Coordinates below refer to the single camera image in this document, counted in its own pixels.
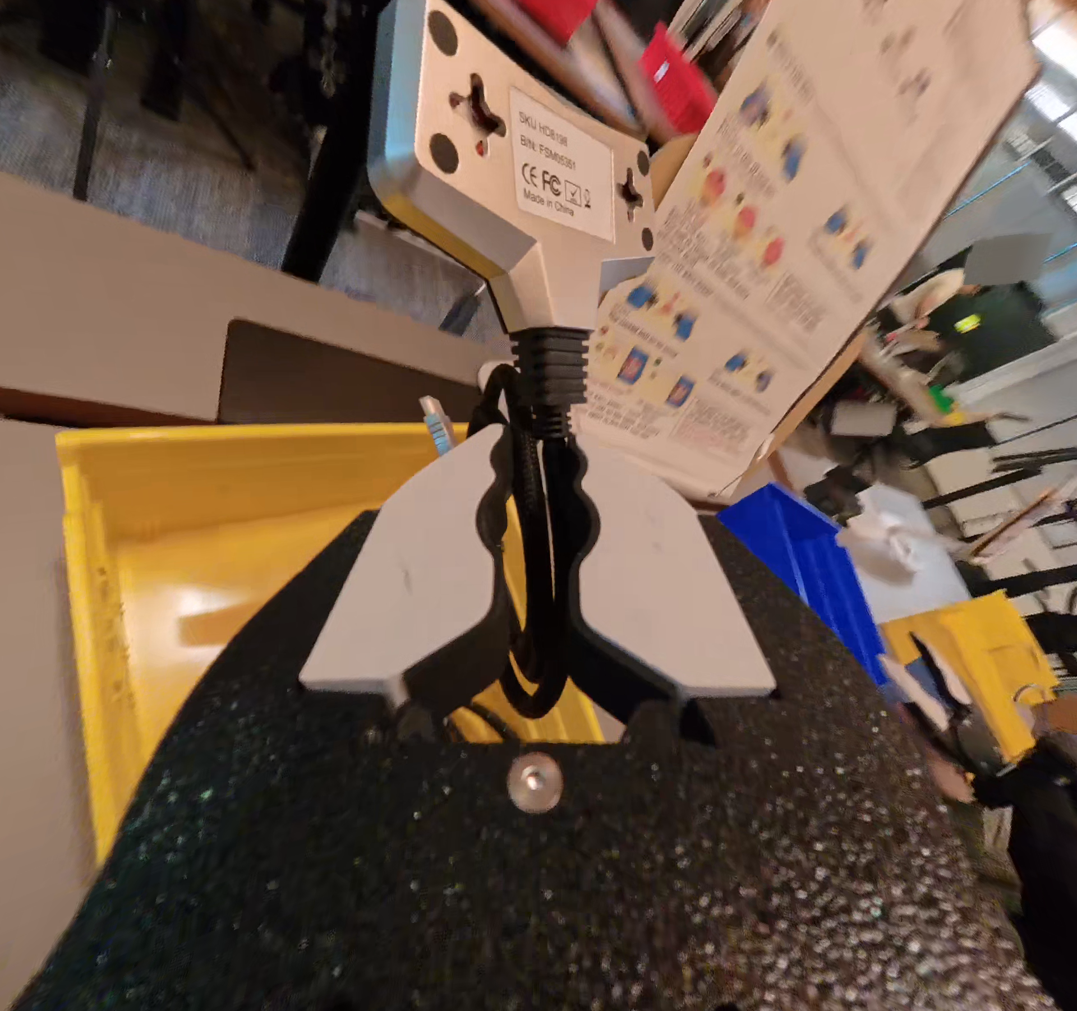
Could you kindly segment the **silver video switch hub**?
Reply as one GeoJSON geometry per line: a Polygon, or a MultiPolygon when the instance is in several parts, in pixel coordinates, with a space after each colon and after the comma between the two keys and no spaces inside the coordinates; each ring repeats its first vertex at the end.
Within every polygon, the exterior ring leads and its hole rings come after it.
{"type": "Polygon", "coordinates": [[[367,172],[384,211],[489,284],[510,335],[591,334],[603,295],[653,261],[641,143],[445,0],[391,0],[379,15],[367,172]]]}

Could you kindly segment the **black table leg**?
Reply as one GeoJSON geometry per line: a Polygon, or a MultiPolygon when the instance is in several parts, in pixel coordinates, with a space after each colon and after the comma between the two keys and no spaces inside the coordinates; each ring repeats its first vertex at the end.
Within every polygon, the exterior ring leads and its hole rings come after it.
{"type": "Polygon", "coordinates": [[[344,226],[372,197],[366,174],[378,17],[391,0],[305,0],[303,116],[325,134],[281,270],[319,282],[344,226]]]}

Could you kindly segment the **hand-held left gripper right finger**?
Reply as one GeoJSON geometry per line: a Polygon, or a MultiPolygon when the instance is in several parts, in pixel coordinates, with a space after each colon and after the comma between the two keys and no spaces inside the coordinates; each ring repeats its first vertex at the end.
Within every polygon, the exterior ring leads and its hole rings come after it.
{"type": "Polygon", "coordinates": [[[569,500],[588,535],[569,577],[571,680],[615,721],[640,705],[777,688],[693,504],[615,450],[579,439],[569,500]]]}

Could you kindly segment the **cardboard instruction sheet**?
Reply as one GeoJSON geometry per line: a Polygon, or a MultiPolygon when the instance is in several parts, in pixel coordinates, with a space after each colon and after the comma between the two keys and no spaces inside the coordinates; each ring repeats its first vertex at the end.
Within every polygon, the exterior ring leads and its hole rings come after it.
{"type": "Polygon", "coordinates": [[[861,332],[1037,70],[1029,0],[771,0],[600,304],[581,441],[717,499],[861,332]]]}

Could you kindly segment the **grey wood-edged tabletop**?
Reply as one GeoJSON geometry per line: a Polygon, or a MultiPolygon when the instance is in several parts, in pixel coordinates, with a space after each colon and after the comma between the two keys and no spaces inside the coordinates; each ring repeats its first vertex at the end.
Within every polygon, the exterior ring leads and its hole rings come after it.
{"type": "Polygon", "coordinates": [[[1,412],[70,427],[466,419],[506,359],[406,315],[1,178],[1,412]]]}

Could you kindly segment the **blue plastic bin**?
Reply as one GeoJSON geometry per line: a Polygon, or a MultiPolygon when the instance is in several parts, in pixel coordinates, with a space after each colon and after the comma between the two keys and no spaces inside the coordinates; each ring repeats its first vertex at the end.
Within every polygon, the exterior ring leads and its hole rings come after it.
{"type": "Polygon", "coordinates": [[[775,482],[726,507],[717,519],[819,615],[871,682],[887,686],[879,627],[836,522],[775,482]]]}

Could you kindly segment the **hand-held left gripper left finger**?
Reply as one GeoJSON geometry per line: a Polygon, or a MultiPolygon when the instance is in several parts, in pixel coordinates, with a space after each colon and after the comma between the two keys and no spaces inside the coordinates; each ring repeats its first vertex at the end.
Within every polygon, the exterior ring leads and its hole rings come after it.
{"type": "Polygon", "coordinates": [[[516,618],[512,477],[510,432],[495,424],[384,502],[300,670],[305,688],[452,713],[499,680],[516,618]]]}

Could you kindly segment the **yellow plastic bin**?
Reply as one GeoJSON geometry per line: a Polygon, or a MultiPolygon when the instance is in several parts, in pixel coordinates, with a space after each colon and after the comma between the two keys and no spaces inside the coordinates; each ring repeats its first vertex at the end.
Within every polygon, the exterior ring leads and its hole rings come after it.
{"type": "Polygon", "coordinates": [[[68,430],[56,448],[100,866],[216,655],[436,451],[421,423],[68,430]]]}
{"type": "Polygon", "coordinates": [[[883,622],[889,682],[929,738],[973,774],[1018,764],[1057,672],[1003,591],[883,622]]]}

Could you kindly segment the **crumpled white paper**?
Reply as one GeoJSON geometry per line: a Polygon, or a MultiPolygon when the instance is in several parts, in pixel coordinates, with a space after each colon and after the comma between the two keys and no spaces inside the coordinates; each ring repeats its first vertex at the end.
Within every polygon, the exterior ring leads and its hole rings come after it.
{"type": "Polygon", "coordinates": [[[848,519],[837,535],[858,571],[891,585],[905,585],[919,572],[917,535],[885,510],[865,509],[848,519]]]}

